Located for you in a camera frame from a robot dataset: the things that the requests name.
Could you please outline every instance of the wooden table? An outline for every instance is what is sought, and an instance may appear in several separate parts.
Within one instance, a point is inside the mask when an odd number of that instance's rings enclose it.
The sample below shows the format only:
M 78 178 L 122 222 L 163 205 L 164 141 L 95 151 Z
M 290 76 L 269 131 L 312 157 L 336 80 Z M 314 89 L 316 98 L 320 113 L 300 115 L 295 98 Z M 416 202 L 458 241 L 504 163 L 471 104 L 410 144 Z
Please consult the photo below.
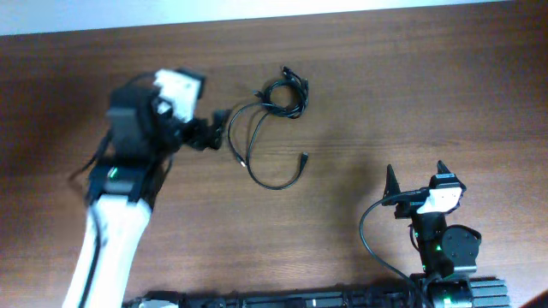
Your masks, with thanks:
M 267 120 L 254 168 L 283 183 L 307 151 L 302 179 L 268 191 L 227 146 L 180 150 L 126 299 L 393 277 L 361 245 L 360 215 L 381 197 L 388 163 L 412 189 L 443 159 L 468 186 L 448 223 L 484 236 L 477 276 L 507 280 L 513 306 L 526 303 L 548 287 L 546 16 L 491 3 L 1 37 L 0 306 L 62 303 L 85 222 L 66 178 L 107 130 L 110 91 L 140 72 L 190 67 L 208 76 L 197 115 L 209 116 L 255 101 L 280 65 L 310 80 L 309 109 Z M 368 217 L 373 249 L 421 272 L 409 221 L 392 213 Z

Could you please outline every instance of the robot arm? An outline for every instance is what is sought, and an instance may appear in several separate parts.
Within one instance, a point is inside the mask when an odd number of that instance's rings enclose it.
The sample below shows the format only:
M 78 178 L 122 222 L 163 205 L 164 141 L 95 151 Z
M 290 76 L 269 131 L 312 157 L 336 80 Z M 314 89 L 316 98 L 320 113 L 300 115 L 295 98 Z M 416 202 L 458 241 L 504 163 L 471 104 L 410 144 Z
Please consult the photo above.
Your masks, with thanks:
M 228 110 L 213 123 L 193 117 L 204 78 L 187 70 L 160 70 L 154 85 L 136 80 L 113 91 L 108 143 L 96 154 L 86 196 L 86 234 L 63 307 L 120 307 L 129 269 L 150 221 L 168 169 L 163 164 L 182 145 L 196 150 L 221 145 Z

